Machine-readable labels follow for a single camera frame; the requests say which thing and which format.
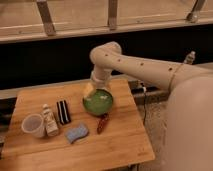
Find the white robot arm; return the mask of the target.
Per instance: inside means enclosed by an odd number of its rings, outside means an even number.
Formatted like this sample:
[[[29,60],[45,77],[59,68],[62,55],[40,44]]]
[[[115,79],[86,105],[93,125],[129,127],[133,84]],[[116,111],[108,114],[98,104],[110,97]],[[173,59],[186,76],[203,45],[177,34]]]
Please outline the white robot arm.
[[[213,171],[213,69],[130,57],[116,42],[90,51],[95,88],[116,70],[170,92],[162,171]]]

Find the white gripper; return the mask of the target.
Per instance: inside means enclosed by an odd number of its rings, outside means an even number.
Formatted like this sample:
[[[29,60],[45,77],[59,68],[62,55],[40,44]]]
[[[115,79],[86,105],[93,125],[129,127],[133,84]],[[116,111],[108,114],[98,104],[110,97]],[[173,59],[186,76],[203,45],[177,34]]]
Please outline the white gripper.
[[[95,89],[109,90],[110,70],[95,66],[91,72],[91,83],[85,86],[83,97],[87,98]]]

